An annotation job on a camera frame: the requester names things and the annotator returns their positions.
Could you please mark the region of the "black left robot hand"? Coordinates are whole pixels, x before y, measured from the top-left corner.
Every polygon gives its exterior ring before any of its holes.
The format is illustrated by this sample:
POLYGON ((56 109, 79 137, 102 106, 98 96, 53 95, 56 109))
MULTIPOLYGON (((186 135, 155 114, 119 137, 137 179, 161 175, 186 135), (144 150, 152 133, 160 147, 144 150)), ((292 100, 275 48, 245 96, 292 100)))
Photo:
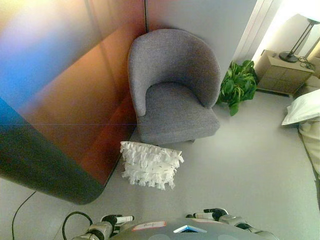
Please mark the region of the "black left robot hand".
POLYGON ((127 222, 132 222, 135 219, 133 215, 123 216, 121 214, 105 215, 101 218, 101 222, 109 229, 113 229, 115 225, 121 225, 127 222))

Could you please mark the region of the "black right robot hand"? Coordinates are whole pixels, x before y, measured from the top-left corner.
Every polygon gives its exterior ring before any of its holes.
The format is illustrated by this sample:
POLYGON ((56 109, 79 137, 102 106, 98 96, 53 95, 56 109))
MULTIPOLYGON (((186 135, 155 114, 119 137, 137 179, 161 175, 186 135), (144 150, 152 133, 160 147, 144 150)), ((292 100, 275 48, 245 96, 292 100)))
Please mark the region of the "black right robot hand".
POLYGON ((207 209, 204 209, 203 212, 188 214, 185 217, 192 218, 192 219, 206 219, 206 220, 219 221, 220 217, 224 215, 228 215, 228 212, 223 208, 207 208, 207 209))

